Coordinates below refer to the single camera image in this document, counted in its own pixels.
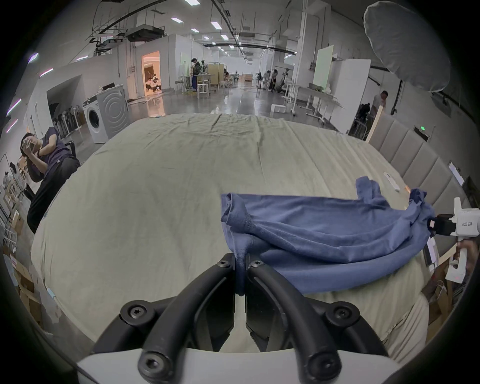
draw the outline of mattress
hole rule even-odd
[[[393,208],[407,207],[397,171],[353,137],[256,116],[139,120],[65,183],[40,223],[32,262],[63,312],[96,341],[125,303],[176,296],[229,252],[222,193],[356,199],[361,176],[376,180]],[[357,305],[384,339],[425,285],[423,264],[419,255],[374,283],[310,296]],[[222,351],[256,352],[237,298],[236,326]]]

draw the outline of column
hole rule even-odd
[[[298,42],[297,65],[293,70],[293,79],[298,85],[308,87],[313,82],[318,50],[328,46],[332,8],[321,0],[303,1],[303,13]],[[307,99],[299,94],[299,99]]]

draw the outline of white board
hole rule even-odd
[[[313,75],[313,84],[327,88],[328,75],[330,66],[332,65],[333,45],[319,49],[317,54],[317,63],[315,66],[315,74]]]
[[[346,133],[353,124],[365,92],[371,62],[351,59],[332,63],[330,87],[342,108],[335,107],[330,122],[341,133]]]

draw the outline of washing machine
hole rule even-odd
[[[83,109],[95,144],[106,143],[130,125],[122,84],[99,92],[84,101]]]

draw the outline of cable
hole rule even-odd
[[[100,3],[98,3],[98,5],[96,6],[96,9],[95,9],[95,14],[93,15],[93,20],[92,20],[92,35],[93,35],[93,25],[95,23],[95,16],[96,16],[96,13],[98,11],[98,7],[100,6],[100,4],[102,3],[102,0],[100,0]]]

